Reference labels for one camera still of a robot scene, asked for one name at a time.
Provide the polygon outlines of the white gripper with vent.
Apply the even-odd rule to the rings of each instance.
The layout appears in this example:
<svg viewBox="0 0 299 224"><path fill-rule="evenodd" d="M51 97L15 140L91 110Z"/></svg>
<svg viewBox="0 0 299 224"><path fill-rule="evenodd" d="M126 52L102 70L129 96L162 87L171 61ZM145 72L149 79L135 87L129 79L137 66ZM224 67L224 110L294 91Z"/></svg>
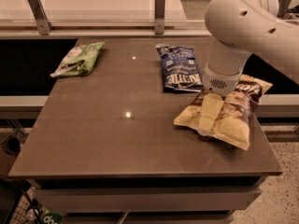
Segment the white gripper with vent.
<svg viewBox="0 0 299 224"><path fill-rule="evenodd" d="M242 72L243 67L231 66L228 63L206 64L203 85L207 91L214 93L207 94L203 100L201 118L197 129L201 135L208 136L210 134L223 106L221 96L226 96L235 89Z"/></svg>

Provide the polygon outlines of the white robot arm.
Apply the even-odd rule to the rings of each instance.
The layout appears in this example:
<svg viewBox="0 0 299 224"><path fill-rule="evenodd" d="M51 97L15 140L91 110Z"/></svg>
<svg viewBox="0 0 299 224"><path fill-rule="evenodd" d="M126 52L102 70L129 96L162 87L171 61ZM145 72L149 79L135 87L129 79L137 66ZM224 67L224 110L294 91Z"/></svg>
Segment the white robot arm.
<svg viewBox="0 0 299 224"><path fill-rule="evenodd" d="M211 0L205 24L213 36L206 91L231 93L252 54L299 83L299 27L278 17L278 0Z"/></svg>

